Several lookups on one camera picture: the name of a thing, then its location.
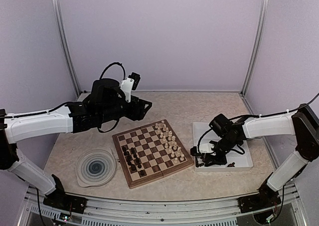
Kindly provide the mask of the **white plastic tray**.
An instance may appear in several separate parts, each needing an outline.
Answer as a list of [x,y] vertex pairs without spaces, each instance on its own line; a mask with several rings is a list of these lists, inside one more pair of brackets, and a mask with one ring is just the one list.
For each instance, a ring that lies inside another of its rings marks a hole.
[[248,171],[253,167],[246,141],[231,142],[219,137],[208,123],[194,122],[194,170],[199,173]]

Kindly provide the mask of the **wooden chess board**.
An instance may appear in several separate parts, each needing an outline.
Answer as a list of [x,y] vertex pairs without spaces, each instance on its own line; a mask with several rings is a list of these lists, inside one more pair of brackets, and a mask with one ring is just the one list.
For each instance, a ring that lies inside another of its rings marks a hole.
[[[185,170],[194,165],[194,160],[185,149],[183,143],[180,141],[179,137],[168,123],[168,126],[173,130],[174,134],[177,136],[177,142],[182,147],[182,152],[186,156],[186,162],[180,165],[173,166],[171,168],[163,169],[162,167],[158,166],[155,162],[153,154],[151,152],[150,147],[154,146],[153,140],[151,136],[154,136],[154,129],[153,125],[156,123],[150,123],[144,126],[140,126],[137,128],[130,129],[128,131],[124,131],[112,136],[113,142],[115,145],[115,149],[127,181],[128,187],[130,189],[134,189],[154,181],[160,180],[164,177],[173,175],[178,173],[182,170]],[[126,156],[123,153],[122,147],[125,146],[128,151],[129,155],[132,156],[132,165],[135,165],[137,168],[136,172],[132,172],[131,166],[128,165],[126,161]],[[134,148],[135,153],[137,154],[137,158],[140,159],[140,163],[142,167],[139,169],[137,164],[134,162],[133,154],[131,153],[130,149]],[[145,175],[141,176],[139,171],[145,171]]]

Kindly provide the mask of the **dark chess piece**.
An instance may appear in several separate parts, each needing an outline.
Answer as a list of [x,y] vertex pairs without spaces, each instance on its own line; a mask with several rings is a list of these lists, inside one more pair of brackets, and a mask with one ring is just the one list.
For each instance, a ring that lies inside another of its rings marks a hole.
[[128,149],[125,146],[122,147],[122,150],[125,156],[130,154]]

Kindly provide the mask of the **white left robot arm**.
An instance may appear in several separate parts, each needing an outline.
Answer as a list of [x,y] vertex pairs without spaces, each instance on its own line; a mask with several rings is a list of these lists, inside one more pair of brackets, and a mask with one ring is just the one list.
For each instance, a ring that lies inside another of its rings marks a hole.
[[119,123],[125,117],[132,121],[144,119],[152,107],[150,101],[132,94],[137,81],[132,77],[122,82],[104,78],[94,81],[91,93],[83,100],[68,101],[46,110],[28,113],[0,111],[0,168],[35,186],[57,207],[63,209],[70,198],[60,179],[45,172],[18,148],[20,142],[49,139],[61,133],[80,133],[104,123]]

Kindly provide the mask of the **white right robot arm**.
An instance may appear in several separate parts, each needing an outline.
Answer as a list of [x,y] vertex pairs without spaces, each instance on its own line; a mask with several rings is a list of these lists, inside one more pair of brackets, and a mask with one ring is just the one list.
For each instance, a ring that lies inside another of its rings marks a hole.
[[204,165],[221,165],[226,155],[251,139],[266,138],[271,146],[287,148],[286,159],[265,181],[265,189],[255,196],[255,204],[265,208],[274,198],[274,192],[297,177],[308,163],[319,157],[319,118],[308,103],[285,112],[269,115],[241,115],[227,118],[219,114],[208,124],[207,135],[214,132],[220,139],[198,143],[191,149],[193,156],[203,156]]

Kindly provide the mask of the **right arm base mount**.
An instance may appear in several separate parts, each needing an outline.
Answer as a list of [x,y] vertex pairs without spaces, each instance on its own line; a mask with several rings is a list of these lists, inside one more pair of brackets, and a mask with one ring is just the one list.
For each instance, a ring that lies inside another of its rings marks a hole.
[[284,204],[285,186],[282,188],[282,198],[279,196],[279,191],[273,191],[266,183],[266,181],[260,186],[256,194],[250,196],[244,196],[238,198],[238,205],[240,212],[250,213],[258,210],[264,210],[271,208],[267,211],[254,214],[254,220],[259,225],[270,225],[281,214]]

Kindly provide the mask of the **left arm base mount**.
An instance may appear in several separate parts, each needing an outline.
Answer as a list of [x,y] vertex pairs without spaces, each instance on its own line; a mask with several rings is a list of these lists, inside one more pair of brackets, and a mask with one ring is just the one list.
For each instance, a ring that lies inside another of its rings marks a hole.
[[52,177],[55,182],[55,188],[52,193],[45,195],[43,204],[70,213],[84,214],[87,199],[67,194],[60,179],[55,175],[52,175]]

